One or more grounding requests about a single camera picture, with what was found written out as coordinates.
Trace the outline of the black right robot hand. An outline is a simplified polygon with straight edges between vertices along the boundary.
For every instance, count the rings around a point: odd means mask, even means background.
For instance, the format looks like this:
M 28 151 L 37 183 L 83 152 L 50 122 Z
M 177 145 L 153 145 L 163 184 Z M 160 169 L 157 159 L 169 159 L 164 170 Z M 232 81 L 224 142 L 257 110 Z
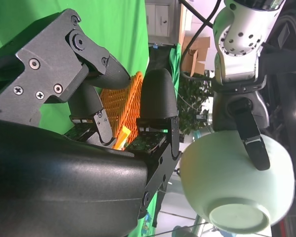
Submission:
M 166 69 L 146 74 L 139 134 L 113 149 L 96 87 L 128 88 L 131 77 L 80 21 L 66 9 L 0 48 L 0 237 L 124 237 L 179 161 Z

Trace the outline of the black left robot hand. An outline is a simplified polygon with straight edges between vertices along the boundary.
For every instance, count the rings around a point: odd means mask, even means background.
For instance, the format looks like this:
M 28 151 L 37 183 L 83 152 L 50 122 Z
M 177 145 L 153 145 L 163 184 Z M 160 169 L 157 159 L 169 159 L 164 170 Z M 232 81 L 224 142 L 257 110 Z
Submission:
M 255 91 L 244 94 L 214 94 L 214 131 L 236 130 L 249 159 L 259 171 L 270 168 L 270 158 L 261 131 L 269 127 L 267 107 Z

